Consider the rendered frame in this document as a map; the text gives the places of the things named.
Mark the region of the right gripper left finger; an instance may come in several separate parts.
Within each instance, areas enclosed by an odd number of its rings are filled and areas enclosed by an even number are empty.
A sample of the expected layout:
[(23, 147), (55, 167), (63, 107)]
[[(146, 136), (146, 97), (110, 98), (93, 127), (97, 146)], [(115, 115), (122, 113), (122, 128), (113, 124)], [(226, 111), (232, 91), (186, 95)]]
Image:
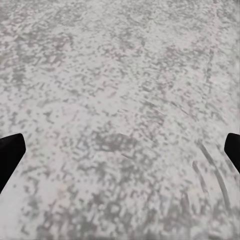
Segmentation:
[(26, 152), (21, 133), (0, 138), (0, 193)]

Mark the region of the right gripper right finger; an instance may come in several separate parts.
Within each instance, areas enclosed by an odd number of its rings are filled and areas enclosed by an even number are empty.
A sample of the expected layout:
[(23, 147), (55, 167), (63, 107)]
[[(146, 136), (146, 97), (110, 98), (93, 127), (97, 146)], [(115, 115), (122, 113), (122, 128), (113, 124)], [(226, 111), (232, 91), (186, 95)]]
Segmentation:
[(225, 140), (224, 151), (240, 173), (240, 135), (228, 133)]

